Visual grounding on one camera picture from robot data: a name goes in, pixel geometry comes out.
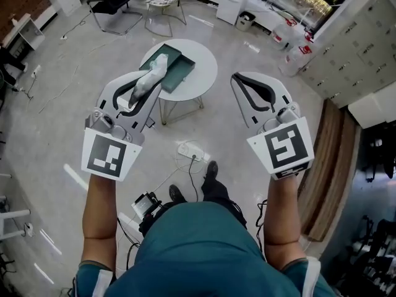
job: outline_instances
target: person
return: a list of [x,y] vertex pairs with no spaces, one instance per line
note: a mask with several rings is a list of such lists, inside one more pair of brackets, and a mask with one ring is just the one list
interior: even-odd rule
[[11,55],[7,49],[2,47],[0,45],[0,71],[3,75],[4,80],[12,85],[15,86],[17,81],[13,76],[11,76],[7,71],[6,68],[4,67],[5,64],[9,64],[11,66],[14,66],[18,68],[20,71],[27,72],[27,63],[22,64],[20,61],[18,61],[13,55]]
[[265,261],[217,173],[211,161],[202,202],[186,202],[175,185],[170,187],[172,202],[142,225],[144,240],[134,266],[118,279],[116,185],[91,175],[72,296],[335,296],[319,272],[312,272],[298,242],[295,175],[270,182]]

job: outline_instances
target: round white table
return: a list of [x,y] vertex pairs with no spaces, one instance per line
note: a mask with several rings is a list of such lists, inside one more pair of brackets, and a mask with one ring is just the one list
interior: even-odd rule
[[[172,93],[164,90],[160,92],[158,97],[160,103],[161,122],[163,125],[177,121],[191,113],[196,112],[198,109],[184,113],[170,119],[170,114],[180,101],[193,100],[199,105],[200,109],[204,108],[202,95],[207,92],[216,80],[217,76],[217,62],[212,52],[209,51],[204,45],[183,39],[174,39],[161,42],[153,46],[143,57],[140,65],[143,65],[163,44],[167,44],[180,50],[185,57],[195,62],[194,69],[188,74],[184,81],[182,81]],[[168,102],[174,102],[174,105],[168,109]]]

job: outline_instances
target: white stool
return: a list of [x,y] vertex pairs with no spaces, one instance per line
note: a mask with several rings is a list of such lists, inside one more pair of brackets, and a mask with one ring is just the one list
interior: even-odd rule
[[[6,196],[0,196],[0,201],[6,200],[6,199],[7,199]],[[0,213],[0,240],[13,238],[18,235],[25,235],[26,234],[25,230],[18,230],[15,232],[10,232],[10,233],[4,234],[5,219],[23,217],[25,215],[30,215],[29,209]]]

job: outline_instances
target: black shoe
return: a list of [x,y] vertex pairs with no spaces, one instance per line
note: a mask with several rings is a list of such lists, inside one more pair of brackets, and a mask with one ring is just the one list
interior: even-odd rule
[[186,199],[181,194],[180,189],[177,188],[176,185],[169,186],[169,196],[171,197],[173,202],[177,202],[177,203],[187,202]]
[[216,179],[218,173],[218,166],[216,161],[210,161],[206,170],[205,179]]

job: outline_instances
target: crumpled white object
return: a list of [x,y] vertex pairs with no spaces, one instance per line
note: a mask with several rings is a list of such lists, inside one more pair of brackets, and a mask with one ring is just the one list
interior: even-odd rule
[[157,82],[165,77],[167,69],[168,55],[158,55],[158,57],[150,63],[150,71],[141,77],[136,82],[136,86],[132,89],[131,99],[128,104],[129,108],[132,108],[133,104],[135,104],[140,97],[149,92]]

